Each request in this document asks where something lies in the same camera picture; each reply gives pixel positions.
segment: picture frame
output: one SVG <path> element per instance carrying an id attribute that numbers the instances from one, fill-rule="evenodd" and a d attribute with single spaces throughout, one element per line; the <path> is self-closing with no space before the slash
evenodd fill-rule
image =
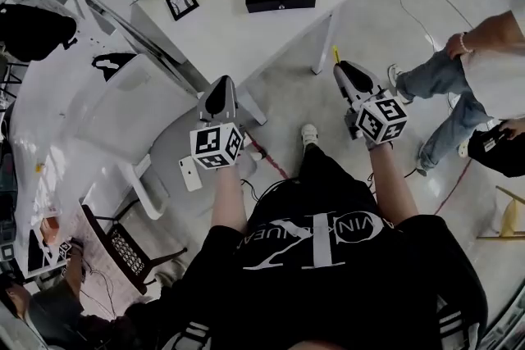
<path id="1" fill-rule="evenodd" d="M 175 20 L 179 20 L 199 7 L 197 0 L 166 0 L 166 3 Z"/>

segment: wooden chair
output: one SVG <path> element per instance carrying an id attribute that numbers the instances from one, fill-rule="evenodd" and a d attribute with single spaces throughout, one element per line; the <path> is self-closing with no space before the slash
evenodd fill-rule
<path id="1" fill-rule="evenodd" d="M 139 290 L 140 293 L 145 294 L 148 284 L 145 284 L 144 281 L 151 270 L 155 266 L 159 266 L 164 262 L 177 258 L 187 252 L 188 249 L 183 248 L 179 252 L 164 257 L 150 259 L 119 222 L 119 220 L 138 201 L 139 200 L 137 199 L 128 204 L 115 217 L 95 216 L 91 212 L 89 206 L 85 204 L 82 205 L 82 210 L 84 211 L 91 228 L 94 230 L 110 257 L 137 290 Z M 107 233 L 104 232 L 97 220 L 112 221 L 112 226 Z"/>
<path id="2" fill-rule="evenodd" d="M 516 230 L 518 223 L 518 204 L 525 205 L 525 199 L 511 193 L 509 190 L 496 185 L 496 189 L 512 198 L 505 208 L 501 218 L 501 230 L 499 236 L 478 236 L 477 239 L 491 241 L 522 241 L 525 240 L 525 231 Z"/>

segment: white cube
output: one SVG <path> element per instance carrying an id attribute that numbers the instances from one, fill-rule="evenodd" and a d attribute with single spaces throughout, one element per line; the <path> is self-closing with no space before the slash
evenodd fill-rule
<path id="1" fill-rule="evenodd" d="M 398 98 L 368 101 L 359 110 L 357 126 L 375 143 L 397 139 L 409 117 Z"/>
<path id="2" fill-rule="evenodd" d="M 189 133 L 191 156 L 207 170 L 235 164 L 242 136 L 234 123 L 215 125 Z"/>

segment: wristband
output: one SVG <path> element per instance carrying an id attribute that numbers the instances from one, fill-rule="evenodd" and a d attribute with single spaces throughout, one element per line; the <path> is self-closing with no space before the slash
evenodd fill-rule
<path id="1" fill-rule="evenodd" d="M 468 48 L 465 47 L 465 43 L 463 42 L 463 36 L 465 35 L 466 33 L 461 33 L 461 35 L 459 36 L 459 43 L 461 44 L 461 48 L 465 51 L 465 52 L 473 52 L 474 50 L 469 50 Z"/>

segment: white table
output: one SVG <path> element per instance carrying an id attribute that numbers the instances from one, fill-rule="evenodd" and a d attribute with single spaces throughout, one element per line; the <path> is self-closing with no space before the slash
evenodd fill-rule
<path id="1" fill-rule="evenodd" d="M 246 90 L 247 81 L 330 17 L 321 57 L 312 66 L 314 73 L 321 72 L 345 1 L 317 0 L 314 8 L 250 14 L 244 0 L 197 0 L 199 7 L 178 21 L 166 0 L 140 0 L 136 7 L 207 82 L 229 75 L 241 105 L 262 125 L 266 117 Z"/>

